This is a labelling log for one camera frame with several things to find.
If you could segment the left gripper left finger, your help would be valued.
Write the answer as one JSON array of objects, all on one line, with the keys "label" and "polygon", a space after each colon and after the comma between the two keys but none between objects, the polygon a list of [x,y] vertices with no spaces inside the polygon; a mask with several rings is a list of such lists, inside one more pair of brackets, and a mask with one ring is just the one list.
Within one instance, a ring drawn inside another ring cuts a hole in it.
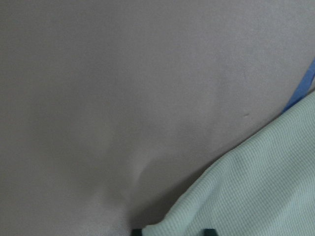
[{"label": "left gripper left finger", "polygon": [[132,229],[131,236],[143,236],[142,229]]}]

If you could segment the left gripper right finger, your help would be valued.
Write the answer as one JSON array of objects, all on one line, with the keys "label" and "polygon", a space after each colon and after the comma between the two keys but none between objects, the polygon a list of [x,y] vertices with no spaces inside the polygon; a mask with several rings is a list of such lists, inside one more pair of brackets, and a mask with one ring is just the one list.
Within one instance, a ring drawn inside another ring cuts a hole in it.
[{"label": "left gripper right finger", "polygon": [[204,229],[203,236],[218,236],[216,229]]}]

